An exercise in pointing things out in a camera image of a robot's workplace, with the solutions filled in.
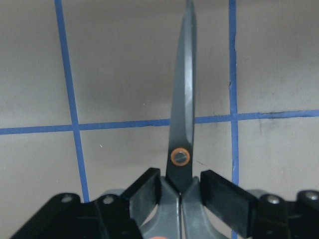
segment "screw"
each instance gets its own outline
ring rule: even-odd
[[[114,202],[114,198],[111,195],[106,195],[105,198],[103,199],[104,204],[111,204]]]
[[[72,201],[72,196],[71,195],[69,195],[69,194],[66,194],[66,195],[64,195],[64,197],[61,199],[61,202],[62,203],[69,203],[69,202],[71,202]]]
[[[275,195],[269,195],[267,197],[267,201],[270,202],[271,204],[279,204],[280,202],[279,198]]]
[[[184,152],[179,151],[174,155],[174,159],[177,163],[184,163],[187,160],[187,156]]]
[[[314,193],[312,191],[308,191],[306,192],[306,197],[311,199],[311,200],[318,200],[318,194],[317,193]]]

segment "tiled floor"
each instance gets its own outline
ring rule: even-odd
[[[194,3],[194,175],[319,190],[319,2]],[[0,2],[0,238],[54,194],[94,200],[165,172],[184,0],[65,0],[65,29],[61,7]]]

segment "scissor blade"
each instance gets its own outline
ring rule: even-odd
[[[166,168],[166,178],[181,193],[192,182],[195,57],[195,11],[193,1],[187,0],[177,48]],[[178,148],[185,149],[189,153],[189,161],[185,165],[178,164],[172,159],[172,152]]]

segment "blue tape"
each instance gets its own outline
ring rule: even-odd
[[[238,120],[283,119],[297,117],[319,117],[319,110],[238,114]]]
[[[290,111],[277,113],[245,113],[237,116],[203,116],[196,117],[195,123],[216,123],[228,122],[232,119],[238,120],[262,120],[262,119],[285,119],[285,118],[308,118],[319,117],[319,110],[312,111]],[[133,128],[146,126],[169,126],[169,119],[152,119],[125,122],[106,122],[106,123],[85,123],[80,124],[80,130],[96,130],[96,129],[112,129],[112,128]],[[19,133],[46,133],[46,132],[62,132],[72,131],[72,125],[49,125],[49,126],[33,126],[33,127],[16,127],[16,128],[0,128],[2,134],[19,134]]]
[[[71,125],[52,125],[52,126],[35,126],[35,127],[19,127],[19,128],[0,128],[1,134],[17,134],[17,133],[47,133],[47,132],[63,132],[72,131]]]
[[[231,115],[232,182],[239,183],[239,150],[237,118],[237,69],[236,69],[236,0],[229,0],[229,101]],[[232,232],[232,239],[237,234]]]
[[[146,126],[168,126],[169,119],[154,119],[154,120],[137,120],[125,122],[108,122],[108,123],[85,123],[80,124],[80,130],[95,130],[95,129],[111,129],[111,128],[135,128]]]
[[[205,116],[196,117],[195,123],[215,123],[230,121],[231,116]],[[135,128],[135,127],[159,127],[169,126],[169,119],[151,119],[151,120],[136,120],[125,122],[107,122],[107,123],[84,123],[80,124],[80,130],[96,130],[96,129],[112,129],[112,128]]]
[[[204,116],[197,117],[195,123],[217,123],[217,122],[227,122],[231,120],[230,115],[225,116]]]
[[[62,2],[61,0],[55,0],[54,3],[55,3],[55,11],[56,11],[59,36],[60,36],[64,75],[65,75],[66,88],[67,88],[68,99],[69,99],[70,114],[71,114],[71,120],[72,120],[72,128],[73,128],[73,134],[74,134],[74,142],[75,142],[75,149],[76,149],[76,155],[77,155],[77,161],[78,161],[78,167],[79,167],[79,173],[80,173],[80,180],[82,185],[83,199],[84,199],[84,202],[89,202],[90,199],[89,199],[88,185],[87,185],[86,173],[85,173],[79,121],[78,121],[76,104],[75,104],[74,88],[73,88],[73,81],[72,81],[69,50],[68,50],[67,39],[66,39],[66,31],[65,31],[65,25],[64,25]]]

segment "orange ring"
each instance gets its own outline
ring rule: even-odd
[[[178,163],[175,159],[174,159],[174,156],[175,154],[179,153],[179,152],[182,152],[186,155],[186,160],[185,162],[183,163]],[[170,160],[171,162],[176,165],[176,166],[184,166],[186,164],[188,164],[188,162],[190,161],[190,155],[189,155],[189,152],[187,151],[187,149],[185,148],[176,148],[172,151],[172,153],[170,154]]]

